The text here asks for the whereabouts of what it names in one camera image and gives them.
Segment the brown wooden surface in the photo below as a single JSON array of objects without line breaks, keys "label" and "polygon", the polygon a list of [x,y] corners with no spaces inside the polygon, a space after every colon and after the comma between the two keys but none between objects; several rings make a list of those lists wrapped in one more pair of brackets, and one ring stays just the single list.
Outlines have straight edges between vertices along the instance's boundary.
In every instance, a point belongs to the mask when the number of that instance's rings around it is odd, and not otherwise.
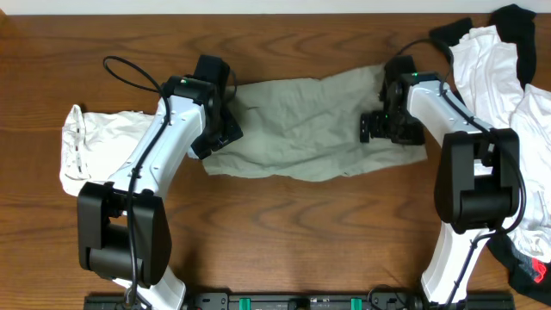
[{"label": "brown wooden surface", "polygon": [[[156,97],[102,68],[127,57],[158,81],[222,56],[240,83],[326,77],[389,59],[430,28],[463,15],[20,16],[0,28],[0,302],[2,309],[79,309],[92,292],[121,292],[81,270],[76,200],[59,182],[60,128],[72,104],[152,112]],[[476,25],[486,15],[474,16]],[[551,16],[536,18],[534,85],[551,90]],[[420,70],[444,70],[429,47]],[[131,72],[129,77],[136,77]],[[439,231],[437,157],[359,177],[208,177],[189,159],[165,203],[170,266],[191,288],[235,292],[413,287]],[[509,289],[483,250],[470,289]],[[516,295],[519,309],[542,304]]]}]

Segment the gray cloth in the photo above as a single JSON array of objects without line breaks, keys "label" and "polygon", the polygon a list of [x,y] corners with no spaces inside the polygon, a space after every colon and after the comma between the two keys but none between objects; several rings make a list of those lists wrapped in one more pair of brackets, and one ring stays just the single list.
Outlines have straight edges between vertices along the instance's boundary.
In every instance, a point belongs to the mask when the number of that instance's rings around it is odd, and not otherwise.
[{"label": "gray cloth", "polygon": [[322,80],[239,86],[229,108],[244,137],[203,160],[209,175],[280,175],[318,182],[426,158],[424,146],[359,140],[360,115],[382,108],[384,71],[374,65]]}]

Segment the wooden table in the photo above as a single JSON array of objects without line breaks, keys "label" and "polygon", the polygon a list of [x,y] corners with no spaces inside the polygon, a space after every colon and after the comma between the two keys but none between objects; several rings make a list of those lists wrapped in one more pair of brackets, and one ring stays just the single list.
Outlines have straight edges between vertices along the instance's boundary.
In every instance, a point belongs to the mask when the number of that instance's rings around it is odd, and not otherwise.
[{"label": "wooden table", "polygon": [[[126,57],[158,81],[190,73],[201,53],[224,58],[240,83],[327,77],[385,62],[400,47],[463,15],[19,16],[0,25],[0,304],[79,309],[92,292],[121,292],[81,270],[74,197],[59,182],[60,129],[73,104],[144,110],[156,96],[102,68]],[[487,15],[475,15],[482,26]],[[551,16],[536,18],[534,85],[551,90]],[[430,47],[420,70],[443,71]],[[124,71],[130,78],[137,78]],[[170,266],[190,289],[367,292],[415,287],[440,221],[432,201],[437,155],[359,177],[306,183],[286,177],[208,177],[186,159],[166,211]],[[469,289],[509,289],[483,250]],[[519,309],[543,309],[516,295]]]}]

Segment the white cloth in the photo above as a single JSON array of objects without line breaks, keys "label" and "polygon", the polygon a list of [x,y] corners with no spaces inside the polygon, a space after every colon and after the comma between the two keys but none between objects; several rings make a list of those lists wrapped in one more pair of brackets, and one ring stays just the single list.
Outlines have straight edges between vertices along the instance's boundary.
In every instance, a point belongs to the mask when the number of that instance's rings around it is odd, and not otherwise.
[{"label": "white cloth", "polygon": [[[495,26],[465,34],[454,54],[454,79],[467,107],[520,139],[520,169],[526,183],[526,213],[509,234],[524,255],[551,261],[551,93],[517,79],[517,47],[504,43]],[[505,221],[504,227],[514,219]]]},{"label": "white cloth", "polygon": [[322,80],[239,86],[229,109],[244,137],[203,160],[210,175],[280,175],[310,182],[426,159],[424,146],[389,139],[360,143],[360,116],[382,109],[384,70],[373,65]]},{"label": "white cloth", "polygon": [[76,196],[86,182],[105,183],[128,159],[152,120],[140,112],[82,113],[74,105],[61,131],[63,190]]}]

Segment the white wall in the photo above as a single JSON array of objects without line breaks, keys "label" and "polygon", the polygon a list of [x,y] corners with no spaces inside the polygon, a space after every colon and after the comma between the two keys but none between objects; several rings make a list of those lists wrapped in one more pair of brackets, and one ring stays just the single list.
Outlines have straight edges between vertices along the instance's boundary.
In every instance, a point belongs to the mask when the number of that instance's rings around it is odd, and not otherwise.
[{"label": "white wall", "polygon": [[8,15],[488,13],[516,3],[551,12],[551,0],[0,0]]}]

